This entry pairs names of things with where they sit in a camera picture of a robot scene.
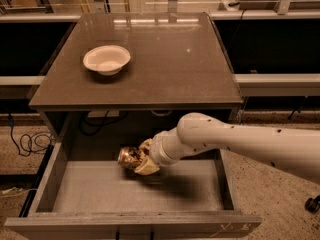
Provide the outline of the white gripper with vents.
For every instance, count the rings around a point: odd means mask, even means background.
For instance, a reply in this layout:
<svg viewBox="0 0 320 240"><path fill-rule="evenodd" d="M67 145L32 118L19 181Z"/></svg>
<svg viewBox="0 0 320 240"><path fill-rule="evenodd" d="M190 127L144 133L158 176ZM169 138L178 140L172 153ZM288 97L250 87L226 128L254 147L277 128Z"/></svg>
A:
<svg viewBox="0 0 320 240"><path fill-rule="evenodd" d="M177 129L162 131L152 139L146 139L139 145L142 151L149 151L142 163L134 169L138 175L147 176L160 170L160 167L171 166L186 156L184 145L178 137Z"/></svg>

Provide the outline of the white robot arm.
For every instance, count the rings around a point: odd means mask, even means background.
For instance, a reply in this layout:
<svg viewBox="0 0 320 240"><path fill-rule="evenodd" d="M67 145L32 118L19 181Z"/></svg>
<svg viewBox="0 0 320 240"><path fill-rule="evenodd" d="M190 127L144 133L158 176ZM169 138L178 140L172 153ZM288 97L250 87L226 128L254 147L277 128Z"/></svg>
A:
<svg viewBox="0 0 320 240"><path fill-rule="evenodd" d="M201 113L189 113L172 130L155 135L149 155L135 172L151 175L213 149L229 150L320 184L319 131L227 124Z"/></svg>

